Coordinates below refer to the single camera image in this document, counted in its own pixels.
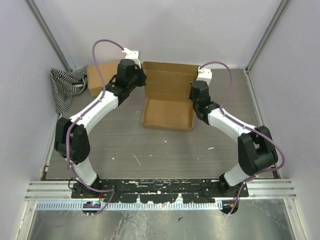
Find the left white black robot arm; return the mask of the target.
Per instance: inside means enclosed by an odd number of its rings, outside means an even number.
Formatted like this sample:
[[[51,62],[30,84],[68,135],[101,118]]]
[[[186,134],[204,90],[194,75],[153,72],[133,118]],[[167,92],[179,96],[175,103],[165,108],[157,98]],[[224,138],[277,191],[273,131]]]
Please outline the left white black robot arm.
[[[56,123],[54,150],[67,162],[75,179],[88,198],[107,193],[100,185],[98,174],[89,160],[91,151],[89,133],[109,112],[119,107],[136,87],[146,84],[146,75],[140,64],[132,59],[121,59],[116,74],[102,92],[82,111],[70,118],[61,117]]]

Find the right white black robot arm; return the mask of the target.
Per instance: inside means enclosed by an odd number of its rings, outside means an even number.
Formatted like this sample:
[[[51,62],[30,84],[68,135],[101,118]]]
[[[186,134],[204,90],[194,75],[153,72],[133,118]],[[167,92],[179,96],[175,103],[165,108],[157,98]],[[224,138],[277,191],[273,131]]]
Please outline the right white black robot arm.
[[[276,147],[270,142],[270,130],[246,124],[230,115],[211,100],[205,81],[191,83],[189,99],[199,120],[221,130],[237,143],[238,163],[219,177],[218,187],[223,196],[232,197],[239,184],[278,162]]]

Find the striped black white cloth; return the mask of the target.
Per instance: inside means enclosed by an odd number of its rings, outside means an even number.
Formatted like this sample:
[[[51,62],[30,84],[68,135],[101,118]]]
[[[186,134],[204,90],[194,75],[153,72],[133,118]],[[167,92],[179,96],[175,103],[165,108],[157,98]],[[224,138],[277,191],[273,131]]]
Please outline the striped black white cloth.
[[[50,69],[50,79],[55,99],[55,111],[65,113],[71,106],[73,97],[82,94],[88,87],[87,66],[74,70],[62,71]]]

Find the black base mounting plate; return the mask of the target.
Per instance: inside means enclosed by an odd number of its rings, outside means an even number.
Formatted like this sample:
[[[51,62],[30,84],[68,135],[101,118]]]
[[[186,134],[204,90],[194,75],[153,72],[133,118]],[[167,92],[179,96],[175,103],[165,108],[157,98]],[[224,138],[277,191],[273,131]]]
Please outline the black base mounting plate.
[[[102,198],[103,202],[154,204],[174,203],[179,197],[184,204],[214,203],[215,198],[235,198],[240,185],[222,190],[216,179],[101,179],[95,184],[100,190],[114,190],[114,192],[95,192],[85,188],[76,181],[71,190],[73,199]]]

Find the left aluminium corner post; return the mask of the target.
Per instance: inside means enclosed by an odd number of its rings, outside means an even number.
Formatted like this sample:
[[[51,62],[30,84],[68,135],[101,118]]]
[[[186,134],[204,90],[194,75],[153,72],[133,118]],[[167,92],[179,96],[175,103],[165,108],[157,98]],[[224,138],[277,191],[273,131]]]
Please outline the left aluminium corner post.
[[[49,11],[45,6],[44,1],[26,0],[25,2],[35,17],[49,44],[56,53],[58,59],[61,61],[63,67],[67,71],[72,71],[75,66],[72,66],[73,62],[71,60],[71,56],[69,53],[67,53],[66,47],[63,46],[63,41],[58,34],[58,31],[54,29],[55,26],[53,20],[50,19],[51,17],[49,16]]]

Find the aluminium corner post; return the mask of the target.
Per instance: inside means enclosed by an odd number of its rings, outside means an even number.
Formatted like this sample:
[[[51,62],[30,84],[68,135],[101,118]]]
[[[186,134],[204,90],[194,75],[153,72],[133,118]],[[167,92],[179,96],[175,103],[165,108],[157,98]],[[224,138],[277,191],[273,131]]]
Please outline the aluminium corner post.
[[[286,11],[287,7],[291,3],[291,0],[281,0],[279,5],[277,6],[269,24],[267,25],[266,30],[264,31],[262,38],[260,39],[252,57],[250,58],[245,71],[249,74],[252,70],[255,62],[257,61],[260,53],[262,52],[263,48],[265,47],[267,41],[271,37],[273,31],[275,30],[278,22],[280,21],[281,17],[283,16],[284,12]]]
[[[58,31],[54,29],[55,26],[53,20],[50,19],[51,17],[49,16],[49,11],[45,6],[44,1],[26,0],[25,2],[35,17],[49,44],[56,53],[58,59],[61,61],[63,67],[67,71],[72,71],[75,66],[72,66],[73,62],[71,60],[71,56],[69,53],[67,53],[66,47],[63,46],[63,41],[58,34]]]

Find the right aluminium corner post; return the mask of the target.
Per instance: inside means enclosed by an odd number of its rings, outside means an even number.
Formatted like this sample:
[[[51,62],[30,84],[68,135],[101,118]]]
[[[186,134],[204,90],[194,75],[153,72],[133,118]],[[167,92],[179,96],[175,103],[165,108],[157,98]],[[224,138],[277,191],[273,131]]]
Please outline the right aluminium corner post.
[[[267,41],[271,37],[273,31],[275,30],[278,22],[280,21],[281,17],[283,16],[284,12],[286,11],[287,7],[291,3],[291,0],[281,0],[279,5],[277,6],[269,24],[267,25],[266,30],[264,31],[262,38],[260,39],[252,57],[250,58],[245,71],[249,74],[252,70],[255,62],[257,61],[260,53],[262,52],[263,48],[265,47]]]

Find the aluminium front rail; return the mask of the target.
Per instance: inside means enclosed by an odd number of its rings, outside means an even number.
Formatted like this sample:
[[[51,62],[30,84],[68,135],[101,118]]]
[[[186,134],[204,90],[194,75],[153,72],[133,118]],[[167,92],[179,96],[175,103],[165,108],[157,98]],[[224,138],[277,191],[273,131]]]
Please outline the aluminium front rail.
[[[33,201],[64,199],[108,199],[115,192],[113,202],[174,202],[182,199],[193,202],[202,199],[205,202],[214,199],[232,199],[237,196],[253,199],[295,199],[296,192],[289,179],[258,178],[245,185],[240,185],[230,193],[222,193],[216,179],[104,179],[101,180],[103,193],[90,193],[75,180],[32,181],[25,199]]]

